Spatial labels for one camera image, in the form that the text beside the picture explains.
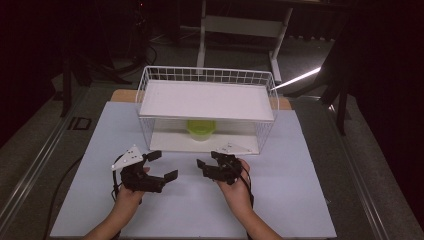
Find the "white board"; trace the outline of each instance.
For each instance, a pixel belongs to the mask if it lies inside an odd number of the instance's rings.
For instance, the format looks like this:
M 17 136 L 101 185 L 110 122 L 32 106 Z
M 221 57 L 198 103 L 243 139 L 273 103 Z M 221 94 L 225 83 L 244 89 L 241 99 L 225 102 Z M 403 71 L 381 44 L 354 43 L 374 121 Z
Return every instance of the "white board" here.
M 273 122 L 265 86 L 149 80 L 141 117 Z

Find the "strip light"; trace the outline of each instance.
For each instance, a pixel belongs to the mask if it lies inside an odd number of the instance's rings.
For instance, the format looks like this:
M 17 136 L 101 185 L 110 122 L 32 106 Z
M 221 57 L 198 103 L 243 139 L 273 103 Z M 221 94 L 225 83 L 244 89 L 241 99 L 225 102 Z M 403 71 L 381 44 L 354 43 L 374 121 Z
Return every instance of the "strip light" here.
M 305 73 L 305 74 L 300 75 L 300 76 L 299 76 L 299 77 L 297 77 L 297 78 L 293 78 L 292 80 L 290 80 L 290 81 L 288 81 L 288 82 L 285 82 L 285 83 L 283 83 L 283 84 L 280 84 L 280 85 L 276 86 L 275 88 L 273 88 L 273 89 L 271 89 L 271 90 L 278 89 L 278 88 L 282 88 L 282 87 L 285 87 L 285 86 L 290 85 L 290 84 L 292 84 L 292 83 L 295 83 L 295 82 L 297 82 L 297 81 L 299 81 L 299 80 L 301 80 L 301 79 L 304 79 L 304 78 L 306 78 L 306 77 L 311 76 L 312 74 L 315 74 L 315 73 L 319 72 L 320 70 L 321 70 L 321 68 L 320 68 L 320 67 L 319 67 L 319 68 L 316 68 L 316 69 L 314 69 L 314 70 L 312 70 L 312 71 L 310 71 L 310 72 L 307 72 L 307 73 Z

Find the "black mount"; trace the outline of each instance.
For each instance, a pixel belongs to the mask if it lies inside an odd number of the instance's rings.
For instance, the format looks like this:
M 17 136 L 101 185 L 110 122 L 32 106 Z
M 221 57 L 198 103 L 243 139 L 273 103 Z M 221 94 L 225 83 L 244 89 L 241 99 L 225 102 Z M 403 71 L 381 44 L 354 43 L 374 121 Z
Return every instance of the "black mount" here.
M 122 184 L 132 191 L 162 192 L 162 188 L 165 184 L 177 179 L 178 170 L 167 173 L 162 178 L 149 176 L 143 169 L 146 161 L 151 162 L 160 157 L 162 157 L 161 151 L 143 154 L 143 161 L 124 167 L 121 171 Z
M 240 160 L 235 155 L 214 151 L 211 152 L 211 157 L 218 162 L 218 166 L 206 165 L 205 162 L 197 159 L 197 167 L 202 169 L 203 176 L 232 185 L 242 171 Z

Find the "yellow bowl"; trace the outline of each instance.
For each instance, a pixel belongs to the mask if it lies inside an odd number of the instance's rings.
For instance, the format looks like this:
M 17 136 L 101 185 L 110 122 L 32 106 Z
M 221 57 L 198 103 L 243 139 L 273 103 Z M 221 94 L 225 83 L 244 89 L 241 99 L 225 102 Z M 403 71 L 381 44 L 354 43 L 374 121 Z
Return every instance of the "yellow bowl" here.
M 196 141 L 206 141 L 216 129 L 213 120 L 187 120 L 187 131 Z

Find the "table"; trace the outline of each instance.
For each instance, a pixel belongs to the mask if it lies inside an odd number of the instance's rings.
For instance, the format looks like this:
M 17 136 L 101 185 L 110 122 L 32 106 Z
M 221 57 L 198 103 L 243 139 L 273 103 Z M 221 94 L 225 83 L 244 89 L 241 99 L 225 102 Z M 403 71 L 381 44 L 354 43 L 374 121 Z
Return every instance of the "table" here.
M 97 225 L 113 201 L 110 165 L 126 149 L 144 143 L 134 106 L 135 91 L 119 90 L 108 102 L 52 229 L 53 237 L 79 237 Z M 286 99 L 280 99 L 289 106 Z M 335 230 L 296 114 L 281 110 L 260 156 L 251 165 L 255 211 L 286 238 L 331 238 Z M 195 159 L 214 164 L 208 154 L 164 152 L 149 174 L 179 170 L 160 194 L 147 193 L 122 237 L 243 239 L 244 229 L 230 213 L 219 188 L 201 175 Z

